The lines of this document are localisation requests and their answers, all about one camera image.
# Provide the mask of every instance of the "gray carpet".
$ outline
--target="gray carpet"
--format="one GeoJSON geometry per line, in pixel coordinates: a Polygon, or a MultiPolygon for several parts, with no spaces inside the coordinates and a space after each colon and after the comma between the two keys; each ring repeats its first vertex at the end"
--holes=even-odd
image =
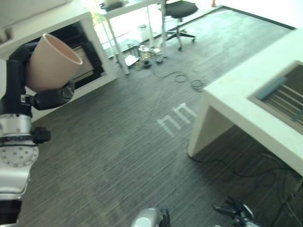
{"type": "MultiPolygon", "coordinates": [[[[21,226],[127,227],[140,209],[164,206],[173,227],[227,227],[231,220],[211,208],[227,195],[247,203],[257,221],[268,226],[280,204],[281,173],[240,178],[218,163],[192,161],[185,151],[194,118],[186,115],[191,121],[186,124],[171,109],[186,103],[196,112],[201,93],[189,81],[209,84],[290,31],[232,11],[199,19],[186,29],[196,31],[196,43],[183,39],[179,52],[177,40],[169,41],[162,65],[131,69],[129,76],[115,65],[116,81],[35,122],[52,132],[52,140],[40,146],[32,168],[21,226]],[[186,72],[189,81],[155,76],[176,70],[186,72]],[[174,137],[157,123],[165,115],[181,126],[174,137]]],[[[197,158],[222,158],[246,175],[276,165],[237,128],[219,139],[197,158]]],[[[299,197],[290,205],[302,212],[299,197]]],[[[291,226],[285,212],[278,221],[277,226],[291,226]]]]}

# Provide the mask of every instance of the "white desk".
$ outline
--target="white desk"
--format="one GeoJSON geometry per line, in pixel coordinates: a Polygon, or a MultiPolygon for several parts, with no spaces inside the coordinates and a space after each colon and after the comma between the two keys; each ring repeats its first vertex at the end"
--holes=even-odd
{"type": "MultiPolygon", "coordinates": [[[[137,9],[140,9],[140,8],[143,8],[143,7],[147,7],[147,14],[148,14],[148,17],[149,17],[148,6],[152,5],[152,4],[158,4],[158,3],[161,4],[161,13],[162,13],[162,39],[163,39],[162,52],[163,52],[163,56],[166,57],[165,0],[129,0],[128,3],[126,3],[123,7],[114,9],[114,10],[109,11],[109,12],[106,12],[104,9],[100,9],[99,7],[96,9],[96,12],[98,12],[101,16],[103,16],[106,19],[107,23],[108,23],[109,30],[112,34],[112,37],[113,37],[114,43],[115,43],[115,47],[116,47],[117,52],[118,52],[118,60],[121,63],[121,65],[123,67],[123,70],[124,70],[126,75],[129,74],[129,69],[128,69],[128,66],[126,65],[126,63],[123,59],[121,49],[120,49],[119,44],[116,40],[115,33],[114,33],[113,28],[112,28],[111,23],[110,23],[110,19],[113,18],[113,17],[120,16],[120,15],[125,14],[125,13],[132,12],[134,10],[137,10],[137,9]]],[[[150,42],[153,43],[153,36],[152,36],[152,31],[151,31],[151,25],[150,24],[149,24],[149,29],[150,29],[150,31],[149,31],[150,42]]],[[[110,44],[111,50],[112,50],[114,58],[115,58],[115,52],[113,50],[113,46],[111,45],[110,40],[109,40],[109,44],[110,44]]]]}
{"type": "MultiPolygon", "coordinates": [[[[20,45],[40,37],[43,33],[49,33],[76,22],[81,23],[88,40],[92,42],[102,62],[102,67],[106,72],[106,76],[100,77],[99,79],[76,89],[72,99],[75,100],[76,98],[79,98],[86,93],[116,79],[107,55],[103,50],[103,47],[93,27],[91,13],[80,3],[73,1],[14,24],[12,26],[13,38],[3,44],[0,44],[0,59],[8,59],[8,57],[20,45]]],[[[5,63],[2,61],[0,65],[0,98],[4,94],[2,91],[5,90],[6,86],[6,73],[2,73],[3,65],[5,65],[5,63]]],[[[33,108],[33,121],[54,110],[55,109],[37,111],[33,108]]]]}
{"type": "Polygon", "coordinates": [[[188,147],[190,156],[203,152],[203,148],[236,124],[303,176],[303,135],[248,99],[289,63],[303,61],[302,40],[303,28],[204,89],[188,147]]]}

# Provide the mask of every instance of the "white wall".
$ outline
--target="white wall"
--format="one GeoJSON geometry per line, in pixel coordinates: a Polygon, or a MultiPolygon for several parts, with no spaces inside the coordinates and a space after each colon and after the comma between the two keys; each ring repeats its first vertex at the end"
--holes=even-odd
{"type": "Polygon", "coordinates": [[[216,3],[292,27],[303,27],[303,0],[216,0],[216,3]]]}
{"type": "Polygon", "coordinates": [[[0,28],[72,0],[0,0],[0,28]]]}

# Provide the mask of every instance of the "office chair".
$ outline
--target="office chair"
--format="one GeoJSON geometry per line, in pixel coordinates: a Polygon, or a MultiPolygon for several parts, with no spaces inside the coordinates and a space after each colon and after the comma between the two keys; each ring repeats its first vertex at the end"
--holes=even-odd
{"type": "Polygon", "coordinates": [[[179,51],[181,51],[182,50],[182,42],[180,39],[181,36],[193,38],[192,42],[195,42],[196,37],[194,35],[190,35],[180,31],[179,23],[182,21],[182,18],[197,12],[198,7],[192,2],[180,0],[173,3],[166,3],[165,10],[166,10],[166,16],[171,16],[174,19],[178,19],[176,31],[168,31],[167,34],[171,34],[171,36],[169,36],[167,40],[176,37],[180,44],[179,51]]]}

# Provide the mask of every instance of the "chair base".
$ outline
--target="chair base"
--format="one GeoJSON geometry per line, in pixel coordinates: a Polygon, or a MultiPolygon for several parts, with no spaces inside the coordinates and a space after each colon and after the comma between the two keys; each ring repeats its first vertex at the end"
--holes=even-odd
{"type": "Polygon", "coordinates": [[[195,40],[196,40],[196,37],[195,37],[194,35],[190,35],[190,34],[187,34],[187,33],[183,32],[183,31],[180,31],[180,26],[179,26],[179,24],[177,24],[177,29],[176,29],[176,31],[168,31],[168,32],[166,32],[166,34],[169,34],[169,35],[170,35],[170,36],[166,39],[167,41],[170,40],[170,39],[172,39],[172,38],[177,38],[177,39],[178,39],[179,45],[180,45],[179,51],[182,50],[182,42],[181,42],[181,38],[180,38],[181,36],[182,36],[182,37],[189,37],[189,38],[192,38],[192,39],[193,39],[192,42],[195,42],[195,40]]]}

